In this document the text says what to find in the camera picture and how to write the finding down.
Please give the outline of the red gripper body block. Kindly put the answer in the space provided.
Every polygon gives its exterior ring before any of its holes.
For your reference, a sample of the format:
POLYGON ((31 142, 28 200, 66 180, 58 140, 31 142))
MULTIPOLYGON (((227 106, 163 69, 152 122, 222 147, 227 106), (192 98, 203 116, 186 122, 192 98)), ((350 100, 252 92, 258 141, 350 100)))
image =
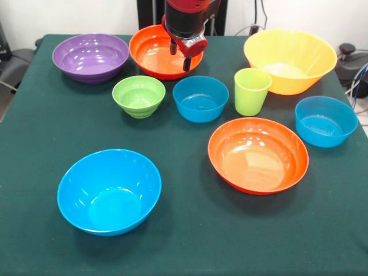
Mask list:
POLYGON ((166 16, 162 17, 162 26, 171 39, 174 39, 177 43, 177 49, 180 49, 186 58, 193 58, 202 53, 208 45, 208 41, 204 36, 205 27, 198 34, 191 34, 186 38, 182 34, 174 34, 173 30, 170 30, 167 25, 166 16))

